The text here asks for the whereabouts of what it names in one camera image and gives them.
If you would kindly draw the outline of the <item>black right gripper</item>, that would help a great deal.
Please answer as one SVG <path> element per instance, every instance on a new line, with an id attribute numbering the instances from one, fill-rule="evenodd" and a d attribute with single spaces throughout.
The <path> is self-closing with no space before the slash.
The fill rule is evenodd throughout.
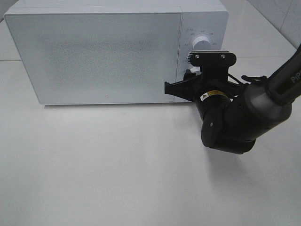
<path id="1" fill-rule="evenodd" d="M 234 98 L 242 92 L 242 82 L 229 74 L 226 66 L 200 67 L 197 71 L 187 69 L 182 81 L 164 82 L 165 94 L 196 103 L 202 94 L 216 90 Z"/>

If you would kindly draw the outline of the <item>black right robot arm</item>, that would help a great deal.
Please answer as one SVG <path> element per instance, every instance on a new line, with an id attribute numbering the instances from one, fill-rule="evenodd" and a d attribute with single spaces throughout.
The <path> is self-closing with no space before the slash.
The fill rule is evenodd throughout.
<path id="1" fill-rule="evenodd" d="M 236 63 L 229 51 L 191 51 L 183 80 L 166 82 L 164 92 L 196 104 L 204 146 L 235 154 L 250 151 L 258 137 L 286 121 L 301 94 L 301 51 L 270 77 L 229 74 Z"/>

